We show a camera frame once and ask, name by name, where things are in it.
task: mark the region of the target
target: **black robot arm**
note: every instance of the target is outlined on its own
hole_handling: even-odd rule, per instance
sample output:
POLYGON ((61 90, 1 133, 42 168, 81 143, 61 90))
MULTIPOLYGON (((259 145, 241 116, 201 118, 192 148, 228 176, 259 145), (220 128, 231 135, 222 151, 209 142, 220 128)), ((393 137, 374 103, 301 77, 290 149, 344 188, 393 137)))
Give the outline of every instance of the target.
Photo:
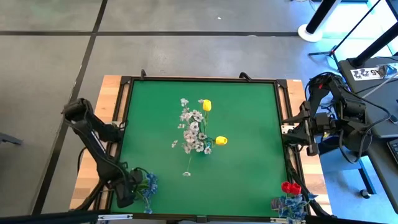
POLYGON ((94 115, 93 107, 86 99, 80 98, 64 106, 63 115, 67 124, 80 137, 97 165, 98 185, 80 209, 87 209, 93 198, 105 185, 116 193, 118 207, 126 207, 134 202, 135 190, 142 182, 142 171, 126 170, 127 164, 120 163, 106 152, 104 142, 119 142, 122 132, 114 124, 104 124, 94 115))
POLYGON ((300 113, 283 120, 283 123, 299 123, 297 127, 283 134, 284 143, 308 146, 307 154, 315 156, 319 153, 315 136, 326 137, 343 133, 343 138, 352 140, 344 141, 347 143, 346 147, 352 150, 358 148, 366 128, 364 102, 350 94, 343 79, 333 73, 322 73, 312 78, 308 83, 308 90, 310 97, 301 104, 300 113), (336 119, 330 118, 327 113, 317 113, 321 100, 329 93, 333 95, 336 119))

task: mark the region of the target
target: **flower bouquet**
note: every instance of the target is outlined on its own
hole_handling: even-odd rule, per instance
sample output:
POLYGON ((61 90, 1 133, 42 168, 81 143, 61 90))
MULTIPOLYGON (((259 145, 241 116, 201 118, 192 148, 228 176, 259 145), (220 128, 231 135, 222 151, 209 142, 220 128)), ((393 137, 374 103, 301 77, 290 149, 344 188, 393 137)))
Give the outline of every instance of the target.
POLYGON ((138 199, 141 199, 145 203, 144 213, 152 214, 150 208, 150 198, 157 192, 157 177, 153 173, 146 172, 145 179, 137 186, 135 190, 138 199))
POLYGON ((304 206, 314 200, 317 195, 309 193, 308 201, 306 202, 301 194, 301 186, 297 183, 283 182, 282 190, 287 195, 272 199, 271 208, 278 211, 279 218, 286 217, 289 224, 303 220, 307 214, 304 212, 304 206))
MULTIPOLYGON (((228 142, 227 138, 224 136, 218 136, 216 139, 207 136, 206 128, 209 124, 209 113, 211 110, 210 100, 198 100, 198 102, 202 104, 204 115, 202 113, 203 111, 190 111, 190 108, 187 107, 189 103, 187 99, 182 98, 180 101, 183 110, 180 115, 180 124, 177 128, 183 129, 185 142, 182 144, 182 148, 185 153, 191 154, 192 150, 196 150, 196 152, 211 154, 215 144, 223 146, 228 142)), ((174 148, 177 143, 178 140, 175 140, 172 143, 172 148, 174 148)), ((187 171, 183 173, 184 176, 191 176, 191 173, 188 171, 191 159, 192 156, 189 158, 187 171)))

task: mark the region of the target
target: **yellow flower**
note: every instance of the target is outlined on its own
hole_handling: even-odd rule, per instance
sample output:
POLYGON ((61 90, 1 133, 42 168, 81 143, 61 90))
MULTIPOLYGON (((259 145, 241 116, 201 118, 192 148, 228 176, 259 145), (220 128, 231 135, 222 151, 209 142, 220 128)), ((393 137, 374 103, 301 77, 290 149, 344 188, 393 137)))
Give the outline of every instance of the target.
POLYGON ((205 111, 211 110, 211 101, 210 100, 203 100, 203 109, 205 111))
POLYGON ((228 139, 224 136, 218 136, 216 138, 216 144, 219 146, 224 146, 228 142, 228 139))

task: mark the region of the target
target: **red flower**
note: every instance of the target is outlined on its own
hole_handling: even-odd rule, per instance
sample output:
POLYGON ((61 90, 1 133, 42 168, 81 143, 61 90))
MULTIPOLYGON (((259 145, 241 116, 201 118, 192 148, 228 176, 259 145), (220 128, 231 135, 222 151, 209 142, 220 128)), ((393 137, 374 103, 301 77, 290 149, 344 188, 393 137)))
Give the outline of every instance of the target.
POLYGON ((292 186, 290 186, 290 193, 299 195, 301 193, 301 186, 298 183, 292 184, 292 186))
POLYGON ((282 190, 285 193, 290 193, 292 184, 290 182, 288 182, 288 181, 285 181, 285 182, 282 183, 281 187, 282 187, 282 190))

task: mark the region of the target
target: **green table surface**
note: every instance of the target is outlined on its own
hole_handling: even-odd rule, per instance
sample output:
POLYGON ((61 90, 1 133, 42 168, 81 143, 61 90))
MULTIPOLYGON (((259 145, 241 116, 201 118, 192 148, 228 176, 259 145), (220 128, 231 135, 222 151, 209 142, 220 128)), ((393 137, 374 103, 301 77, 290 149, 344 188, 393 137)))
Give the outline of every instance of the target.
MULTIPOLYGON (((154 213, 274 217, 271 200, 283 195, 287 180, 274 86, 268 83, 135 81, 129 106, 121 161, 143 167, 158 176, 152 197, 154 213), (210 155, 181 147, 183 130, 177 129, 180 99, 201 109, 209 99, 212 109, 207 133, 226 136, 225 146, 210 155), (171 143, 178 145, 171 148, 171 143)), ((141 213, 142 201, 112 212, 141 213)))

